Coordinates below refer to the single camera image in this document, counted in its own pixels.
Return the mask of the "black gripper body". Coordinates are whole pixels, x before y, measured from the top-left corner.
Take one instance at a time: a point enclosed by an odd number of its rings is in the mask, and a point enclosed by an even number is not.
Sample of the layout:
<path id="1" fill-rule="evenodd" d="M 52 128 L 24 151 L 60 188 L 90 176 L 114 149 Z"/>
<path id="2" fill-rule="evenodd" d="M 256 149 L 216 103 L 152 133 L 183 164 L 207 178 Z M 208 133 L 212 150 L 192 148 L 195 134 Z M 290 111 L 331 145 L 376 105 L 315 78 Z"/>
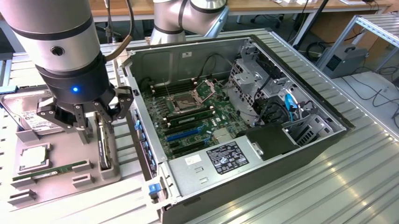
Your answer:
<path id="1" fill-rule="evenodd" d="M 103 54 L 99 54 L 94 61 L 78 70 L 51 71 L 40 66 L 36 66 L 36 69 L 58 106 L 87 105 L 95 100 L 104 105 L 111 103 L 115 90 L 108 79 Z"/>

